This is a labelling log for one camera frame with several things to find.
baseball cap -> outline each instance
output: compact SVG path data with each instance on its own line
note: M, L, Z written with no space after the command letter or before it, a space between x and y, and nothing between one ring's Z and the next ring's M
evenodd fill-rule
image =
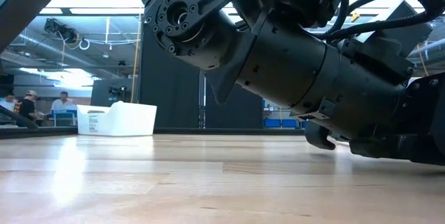
M26 95L34 95L37 97L37 93L34 90L29 90L28 92L26 92Z

wooden tabletop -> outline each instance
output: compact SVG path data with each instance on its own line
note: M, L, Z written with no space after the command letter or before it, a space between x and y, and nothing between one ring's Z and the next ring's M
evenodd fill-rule
M0 141L2 223L445 223L445 168L299 136Z

man with cap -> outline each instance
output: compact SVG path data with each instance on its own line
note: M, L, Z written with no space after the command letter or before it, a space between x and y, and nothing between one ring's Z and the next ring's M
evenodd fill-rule
M15 112L29 120L35 120L38 117L34 107L36 100L37 93L34 90L26 92L25 97L16 103Z

white plastic bin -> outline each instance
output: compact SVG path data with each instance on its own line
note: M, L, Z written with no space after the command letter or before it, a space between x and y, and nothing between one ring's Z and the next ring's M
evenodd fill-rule
M149 136L153 134L156 110L156 106L124 102L116 102L111 107L78 105L79 134Z

man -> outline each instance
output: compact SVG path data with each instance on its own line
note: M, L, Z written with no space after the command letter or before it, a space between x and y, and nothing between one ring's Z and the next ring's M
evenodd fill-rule
M14 105L15 105L15 96L13 93L8 93L6 95L5 100L0 102L0 106L8 109L9 111L14 111Z
M73 110L75 105L68 99L68 92L61 92L60 99L56 99L51 106L51 111Z
M37 93L34 90L26 92L25 97L15 104L15 112L29 120L37 119L38 115L34 107L34 102L36 100Z

